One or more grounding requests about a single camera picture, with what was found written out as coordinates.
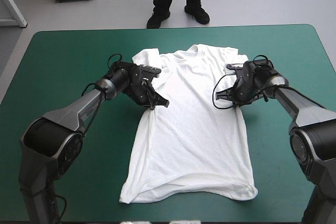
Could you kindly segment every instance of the black cable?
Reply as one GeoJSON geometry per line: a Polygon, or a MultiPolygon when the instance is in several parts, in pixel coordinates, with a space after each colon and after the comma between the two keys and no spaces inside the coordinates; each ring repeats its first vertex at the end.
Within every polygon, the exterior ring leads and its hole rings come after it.
{"type": "MultiPolygon", "coordinates": [[[[270,89],[270,88],[274,88],[274,92],[275,92],[276,89],[280,89],[280,88],[281,88],[281,89],[289,89],[289,90],[292,90],[292,91],[294,91],[295,93],[297,93],[297,94],[301,95],[302,97],[306,98],[308,101],[310,101],[310,102],[316,104],[317,106],[319,106],[319,107],[325,109],[325,107],[324,107],[323,105],[321,105],[320,103],[314,101],[313,99],[309,98],[308,96],[302,94],[300,91],[296,90],[295,88],[292,88],[292,87],[289,87],[289,86],[287,86],[287,85],[283,85],[283,84],[280,84],[280,85],[272,85],[272,86],[263,88],[263,89],[261,89],[261,90],[258,92],[257,95],[259,95],[259,94],[263,94],[263,93],[262,93],[263,91],[265,91],[266,89],[270,89]]],[[[252,98],[256,97],[257,95],[254,95],[253,97],[250,97],[247,101],[250,101],[252,98]]]]}
{"type": "Polygon", "coordinates": [[[60,215],[60,217],[58,218],[58,221],[57,221],[57,223],[60,223],[60,222],[61,222],[61,219],[62,219],[62,217],[63,217],[63,215],[64,215],[64,213],[65,213],[65,210],[67,209],[67,199],[66,199],[65,197],[63,197],[63,196],[56,195],[56,194],[54,194],[54,196],[55,196],[56,198],[59,198],[59,199],[61,199],[61,200],[64,201],[63,211],[62,211],[62,213],[61,213],[61,215],[60,215]]]}
{"type": "Polygon", "coordinates": [[[96,115],[98,113],[98,110],[99,110],[99,108],[101,106],[101,103],[103,102],[103,97],[104,97],[104,91],[100,91],[99,102],[98,102],[97,108],[96,108],[96,110],[95,110],[95,112],[94,112],[94,114],[93,114],[90,122],[88,123],[88,126],[85,128],[85,130],[83,132],[83,136],[85,136],[85,134],[88,132],[91,124],[93,123],[93,121],[94,121],[94,119],[95,119],[95,117],[96,117],[96,115]]]}
{"type": "Polygon", "coordinates": [[[85,89],[83,90],[83,92],[82,92],[82,95],[81,96],[83,96],[84,94],[85,94],[85,92],[86,92],[86,90],[88,89],[88,87],[90,87],[91,85],[95,85],[95,83],[89,83],[86,87],[85,87],[85,89]]]}
{"type": "Polygon", "coordinates": [[[219,79],[219,81],[217,82],[216,86],[214,87],[214,90],[212,91],[212,104],[214,105],[214,107],[215,107],[216,109],[219,109],[219,110],[228,110],[228,109],[233,108],[233,105],[231,105],[231,106],[229,106],[229,107],[226,107],[226,108],[220,108],[220,107],[218,107],[218,106],[215,104],[215,101],[214,101],[215,90],[216,90],[216,88],[217,88],[219,82],[220,82],[224,77],[226,77],[226,74],[223,75],[223,76],[219,79]]]}
{"type": "Polygon", "coordinates": [[[111,67],[112,67],[112,65],[110,65],[109,63],[110,63],[110,60],[114,57],[114,56],[117,56],[117,55],[119,55],[119,60],[117,60],[117,61],[115,61],[115,62],[118,62],[118,61],[121,61],[122,60],[122,55],[121,54],[119,54],[119,53],[117,53],[117,54],[112,54],[111,56],[110,56],[110,58],[108,59],[108,61],[107,61],[107,67],[111,70],[111,67]]]}
{"type": "Polygon", "coordinates": [[[262,65],[268,65],[268,63],[271,63],[271,65],[272,65],[272,68],[274,68],[274,66],[273,66],[273,63],[267,58],[267,56],[265,56],[265,55],[257,55],[256,57],[254,57],[254,59],[253,59],[253,64],[254,65],[256,65],[256,66],[259,66],[259,67],[261,67],[262,65]],[[256,59],[258,58],[258,57],[262,57],[262,58],[264,58],[265,60],[266,60],[266,64],[256,64],[256,59]]]}

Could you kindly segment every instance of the black shoe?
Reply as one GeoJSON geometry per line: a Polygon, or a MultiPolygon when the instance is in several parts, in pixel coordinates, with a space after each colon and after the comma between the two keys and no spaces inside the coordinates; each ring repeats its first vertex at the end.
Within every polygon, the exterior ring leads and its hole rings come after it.
{"type": "Polygon", "coordinates": [[[210,17],[203,8],[189,8],[188,6],[184,7],[184,11],[190,15],[193,15],[195,20],[202,25],[208,24],[210,22],[210,17]]]}
{"type": "Polygon", "coordinates": [[[161,26],[161,22],[164,21],[165,19],[168,19],[170,16],[170,12],[166,12],[163,15],[158,15],[158,14],[153,14],[152,17],[147,22],[147,29],[156,29],[161,26]]]}

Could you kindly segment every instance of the gray floor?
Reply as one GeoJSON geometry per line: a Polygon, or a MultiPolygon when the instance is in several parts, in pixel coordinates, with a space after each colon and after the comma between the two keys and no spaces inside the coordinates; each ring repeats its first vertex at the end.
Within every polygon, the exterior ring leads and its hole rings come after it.
{"type": "MultiPolygon", "coordinates": [[[[41,30],[144,28],[153,8],[152,0],[14,1],[28,27],[0,28],[0,101],[34,33],[41,30]]],[[[184,4],[185,0],[173,1],[171,17],[162,27],[200,26],[185,15],[184,4]]],[[[336,67],[335,0],[203,0],[203,7],[211,16],[209,26],[311,24],[336,67]]]]}

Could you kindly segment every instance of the t-shirt sleeve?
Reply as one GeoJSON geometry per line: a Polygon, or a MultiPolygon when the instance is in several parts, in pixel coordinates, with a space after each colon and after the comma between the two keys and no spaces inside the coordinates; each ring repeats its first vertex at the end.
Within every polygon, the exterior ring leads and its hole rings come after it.
{"type": "Polygon", "coordinates": [[[133,56],[132,60],[137,65],[145,64],[161,69],[159,77],[154,78],[152,81],[153,88],[159,92],[162,84],[164,84],[171,75],[171,68],[164,64],[159,50],[157,48],[144,49],[133,56]]]}
{"type": "Polygon", "coordinates": [[[225,64],[244,63],[248,60],[246,55],[239,55],[238,49],[226,47],[223,48],[225,55],[225,64]]]}

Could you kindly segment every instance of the white cabinet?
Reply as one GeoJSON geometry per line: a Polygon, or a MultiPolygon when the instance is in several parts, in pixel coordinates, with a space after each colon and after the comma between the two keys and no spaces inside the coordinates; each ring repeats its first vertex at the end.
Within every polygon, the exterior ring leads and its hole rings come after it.
{"type": "Polygon", "coordinates": [[[0,0],[0,26],[26,27],[27,21],[13,0],[0,0]]]}

